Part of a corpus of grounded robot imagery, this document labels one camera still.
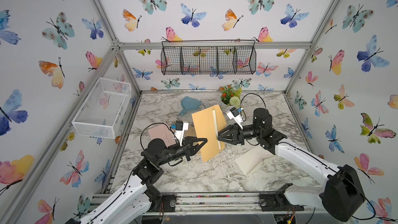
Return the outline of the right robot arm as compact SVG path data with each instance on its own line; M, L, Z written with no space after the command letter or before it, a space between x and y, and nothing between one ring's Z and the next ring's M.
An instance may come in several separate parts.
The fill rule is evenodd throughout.
M311 206L326 210L340 222L348 222L365 202L361 182L356 170L349 166L337 166L302 149L283 133L273 128L273 117L265 108L254 110L253 122L243 125L241 110L232 107L227 111L235 121L218 131L218 140L232 145L256 139L259 146L284 158L310 175L319 187L300 187L286 184L276 194L290 205Z

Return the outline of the pink envelope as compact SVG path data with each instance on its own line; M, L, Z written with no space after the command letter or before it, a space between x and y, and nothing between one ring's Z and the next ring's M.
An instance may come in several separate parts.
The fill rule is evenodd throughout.
M161 139L166 147L176 144L174 134L165 125L151 127L148 129L148 133L151 140Z

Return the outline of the cream white envelope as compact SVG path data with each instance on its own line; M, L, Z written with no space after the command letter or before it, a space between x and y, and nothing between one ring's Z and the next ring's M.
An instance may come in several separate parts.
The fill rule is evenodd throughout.
M236 164L241 169L243 174L248 177L262 167L264 161L274 158L274 154L268 150L263 149L261 146L244 153L235 159Z

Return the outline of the kraft brown envelope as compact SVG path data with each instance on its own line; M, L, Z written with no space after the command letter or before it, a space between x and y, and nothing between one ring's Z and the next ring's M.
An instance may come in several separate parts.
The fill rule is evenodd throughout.
M207 139L200 149L203 162L207 162L225 149L218 133L227 127L227 122L219 105L193 113L192 119L197 138Z

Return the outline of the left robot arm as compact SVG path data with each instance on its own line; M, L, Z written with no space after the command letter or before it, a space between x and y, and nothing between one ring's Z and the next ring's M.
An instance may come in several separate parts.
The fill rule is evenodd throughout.
M99 207L80 220L71 218L68 224L129 224L154 205L161 205L161 194L154 183L163 175L161 165L179 158L190 157L207 143L206 138L186 137L183 145L169 148L162 139L153 139L141 153L143 159L132 170L125 183Z

